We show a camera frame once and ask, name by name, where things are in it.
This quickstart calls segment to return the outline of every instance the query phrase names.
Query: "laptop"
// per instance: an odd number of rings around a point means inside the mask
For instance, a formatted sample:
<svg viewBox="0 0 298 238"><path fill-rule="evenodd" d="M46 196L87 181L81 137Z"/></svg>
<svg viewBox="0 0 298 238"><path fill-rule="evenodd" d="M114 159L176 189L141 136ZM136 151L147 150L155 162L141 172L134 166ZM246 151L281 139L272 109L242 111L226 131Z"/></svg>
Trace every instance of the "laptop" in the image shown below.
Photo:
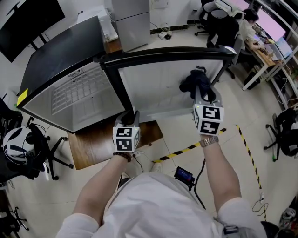
<svg viewBox="0 0 298 238"><path fill-rule="evenodd" d="M271 57L273 61L284 60L293 52L293 50L283 37L281 37L274 44L265 45L265 48L268 53L273 52L273 55Z"/></svg>

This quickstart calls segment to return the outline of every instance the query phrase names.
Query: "wooden table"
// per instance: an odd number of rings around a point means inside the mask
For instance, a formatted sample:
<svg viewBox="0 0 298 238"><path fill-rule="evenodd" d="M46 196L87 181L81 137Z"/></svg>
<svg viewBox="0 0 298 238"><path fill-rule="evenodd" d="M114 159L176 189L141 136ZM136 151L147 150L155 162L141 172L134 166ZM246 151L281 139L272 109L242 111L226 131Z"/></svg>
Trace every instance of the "wooden table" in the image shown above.
<svg viewBox="0 0 298 238"><path fill-rule="evenodd" d="M121 50L120 41L106 43L108 53ZM76 134L68 133L70 150L77 170L110 159L115 151L113 126L117 116L88 126ZM137 148L163 138L156 121L140 123L141 138Z"/></svg>
<svg viewBox="0 0 298 238"><path fill-rule="evenodd" d="M263 67L256 73L254 77L242 88L246 90L254 81L256 81L269 67L274 66L268 73L267 76L271 75L275 69L279 66L279 62L276 63L271 59L271 56L265 55L260 50L249 50L255 58L259 59L263 63Z"/></svg>

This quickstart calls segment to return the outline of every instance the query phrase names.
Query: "hazard tape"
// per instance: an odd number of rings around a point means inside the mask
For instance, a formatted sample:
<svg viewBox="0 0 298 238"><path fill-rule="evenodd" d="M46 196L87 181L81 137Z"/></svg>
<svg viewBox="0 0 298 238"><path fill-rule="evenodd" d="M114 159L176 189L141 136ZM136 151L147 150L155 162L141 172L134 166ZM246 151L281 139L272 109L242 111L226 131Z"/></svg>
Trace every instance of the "hazard tape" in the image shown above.
<svg viewBox="0 0 298 238"><path fill-rule="evenodd" d="M224 133L226 130L227 130L226 128L221 129L220 132L219 132L219 134ZM171 159L171 158L173 158L173 157L175 157L175 156L177 156L177 155L179 155L179 154L183 154L183 153L185 153L185 152L187 152L187 151L190 151L190 150L192 150L192 149L194 149L194 148L197 148L198 146L201 146L200 142L195 143L194 145L191 145L191 146L189 146L189 147L187 147L187 148L185 148L185 149L183 149L183 150L180 150L180 151L177 151L177 152L175 152L175 153L172 153L172 154L169 154L169 155L167 155L167 156L164 156L164 157L162 157L162 158L160 158L160 159L156 159L156 160L154 160L153 162L154 162L154 163L161 163L161 162L163 162L163 161L165 161L165 160L167 160L167 159Z"/></svg>
<svg viewBox="0 0 298 238"><path fill-rule="evenodd" d="M246 143L246 141L245 141L245 139L244 139L244 136L243 136L243 134L242 134L242 131L240 130L240 127L239 127L238 125L236 125L236 127L237 127L237 129L238 129L238 131L239 131L239 134L240 134L240 136L241 136L241 138L242 138L242 141L243 141L243 143L244 143L244 145L245 145L245 147L246 147L246 150L247 150L247 152L248 152L248 155L250 156L252 165L253 165L253 167L254 167L254 169L255 169L255 173L256 173L256 176L257 176L257 182L258 182L258 184L259 184L259 189L261 190L261 189L262 189L262 186L261 186L261 183L260 183L260 176L259 176L259 174L258 174L258 172L257 172L257 166L256 166L256 164L255 164L255 161L253 160L253 157L252 157L252 155L251 155L251 151L250 151L250 149L248 148L248 145L247 145L247 143ZM267 219L266 219L266 207L265 207L265 205L263 206L263 208L264 208L264 218L265 218L265 221L267 221Z"/></svg>

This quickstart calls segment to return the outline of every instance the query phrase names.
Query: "person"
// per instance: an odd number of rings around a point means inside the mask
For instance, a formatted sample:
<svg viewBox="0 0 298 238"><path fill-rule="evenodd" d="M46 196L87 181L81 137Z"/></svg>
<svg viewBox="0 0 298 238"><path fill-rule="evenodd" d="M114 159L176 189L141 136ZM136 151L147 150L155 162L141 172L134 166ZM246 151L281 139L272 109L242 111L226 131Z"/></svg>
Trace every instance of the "person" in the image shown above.
<svg viewBox="0 0 298 238"><path fill-rule="evenodd" d="M266 237L250 204L241 198L238 177L218 137L201 135L201 139L216 219L197 203L184 183L156 172L161 171L160 163L154 165L155 172L126 182L105 212L130 161L130 155L123 154L115 155L83 187L73 214L64 220L56 238L221 238L229 237L225 235L231 231L244 231L241 237Z"/></svg>
<svg viewBox="0 0 298 238"><path fill-rule="evenodd" d="M251 50L265 49L264 45L255 45L257 42L255 40L256 31L252 26L259 20L255 10L245 9L244 11L244 20L240 26L240 35L242 36L243 41L245 41Z"/></svg>

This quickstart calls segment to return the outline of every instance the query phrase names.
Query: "black monitor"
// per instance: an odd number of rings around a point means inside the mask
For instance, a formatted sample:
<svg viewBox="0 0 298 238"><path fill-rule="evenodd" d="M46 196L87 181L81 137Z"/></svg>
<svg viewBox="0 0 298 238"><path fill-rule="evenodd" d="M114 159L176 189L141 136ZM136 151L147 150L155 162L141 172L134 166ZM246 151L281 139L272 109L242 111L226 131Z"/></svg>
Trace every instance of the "black monitor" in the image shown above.
<svg viewBox="0 0 298 238"><path fill-rule="evenodd" d="M0 29L0 51L13 62L26 46L63 18L57 0L26 0Z"/></svg>

